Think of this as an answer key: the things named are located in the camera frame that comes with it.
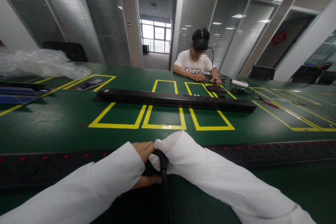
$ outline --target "headset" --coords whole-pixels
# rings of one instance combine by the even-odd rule
[[[206,51],[208,49],[209,40],[203,39],[203,30],[201,30],[202,38],[193,40],[193,45],[196,51]]]

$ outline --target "green workbench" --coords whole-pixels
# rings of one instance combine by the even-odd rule
[[[215,96],[204,84],[170,71],[85,64],[107,88]],[[41,83],[54,92],[27,106],[0,105],[1,153],[115,149],[126,141],[154,141],[184,129],[201,145],[336,139],[336,87],[236,78],[253,87],[254,113],[149,107],[96,102],[93,91],[77,91],[66,77],[10,79]],[[336,162],[252,171],[307,210],[317,223],[336,223]],[[169,179],[175,223],[240,223],[232,210],[179,177]],[[0,214],[20,205],[37,191],[3,194]],[[96,220],[105,222],[104,216]]]

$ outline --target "railing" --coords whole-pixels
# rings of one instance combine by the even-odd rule
[[[149,38],[141,38],[143,45],[149,46],[149,51],[159,53],[169,53],[170,41],[167,40],[154,40]]]

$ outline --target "plastic bag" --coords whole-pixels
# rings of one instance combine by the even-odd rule
[[[90,74],[90,69],[70,62],[62,51],[39,49],[32,52],[17,51],[14,55],[0,53],[0,75],[5,77],[66,76],[76,80]]]

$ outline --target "red sign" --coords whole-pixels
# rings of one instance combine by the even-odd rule
[[[275,46],[276,44],[279,44],[281,41],[285,40],[286,38],[287,38],[286,31],[282,31],[272,38],[272,43]]]

